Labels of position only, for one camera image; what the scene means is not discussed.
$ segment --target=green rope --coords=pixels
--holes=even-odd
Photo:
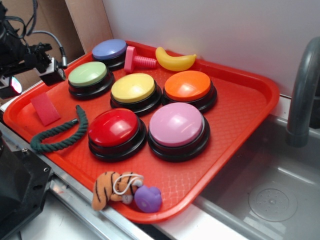
[[[65,122],[60,126],[51,128],[49,130],[46,130],[37,134],[31,140],[31,143],[30,143],[31,148],[40,153],[51,153],[54,151],[58,151],[58,150],[62,150],[67,147],[70,147],[71,145],[75,144],[79,139],[81,139],[88,130],[88,119],[85,111],[79,105],[75,106],[75,108],[76,108],[76,113],[78,114],[79,120],[73,119],[71,121]],[[58,135],[72,128],[78,122],[80,122],[78,130],[69,138],[56,143],[42,144],[42,141],[44,139]]]

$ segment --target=white wall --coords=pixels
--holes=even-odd
[[[275,81],[291,96],[320,0],[103,0],[114,38],[197,54]]]

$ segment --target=orange plastic tray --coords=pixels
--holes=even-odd
[[[127,42],[136,47],[141,56],[156,58],[155,48],[136,42]],[[77,66],[91,62],[91,53],[86,54],[65,71],[66,75]],[[279,100],[279,89],[270,79],[249,72],[197,59],[191,68],[210,76],[217,89],[217,102],[204,116],[211,129],[208,147],[198,157],[181,163],[166,162],[155,157],[148,144],[132,158],[106,163],[93,157],[88,148],[86,135],[75,145],[46,156],[93,190],[96,178],[105,171],[137,172],[144,175],[144,184],[161,190],[162,206],[156,213],[143,213],[134,204],[120,202],[109,204],[129,220],[136,223],[153,224],[167,220],[183,211],[200,194],[217,172],[227,163],[236,150],[268,116]],[[162,88],[166,79],[176,72],[160,66],[156,69],[135,68],[134,72],[151,75]],[[114,71],[115,79],[126,75],[123,69]],[[61,119],[44,127],[30,99],[46,92]],[[17,134],[30,142],[32,137],[77,117],[76,105],[86,112],[89,124],[99,114],[111,109],[110,92],[91,100],[76,100],[68,92],[68,81],[48,87],[40,83],[10,104],[4,113],[5,123]],[[153,113],[141,117],[146,126]],[[61,141],[77,130],[73,127],[66,133],[52,137],[48,143]]]

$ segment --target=orange button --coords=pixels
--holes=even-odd
[[[201,71],[182,71],[169,77],[164,90],[169,98],[190,102],[204,97],[210,90],[210,77]]]

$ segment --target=stuffed tiger toy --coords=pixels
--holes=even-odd
[[[104,209],[108,201],[130,204],[138,187],[143,185],[144,177],[135,172],[119,174],[107,171],[101,174],[93,187],[92,208],[95,211]]]

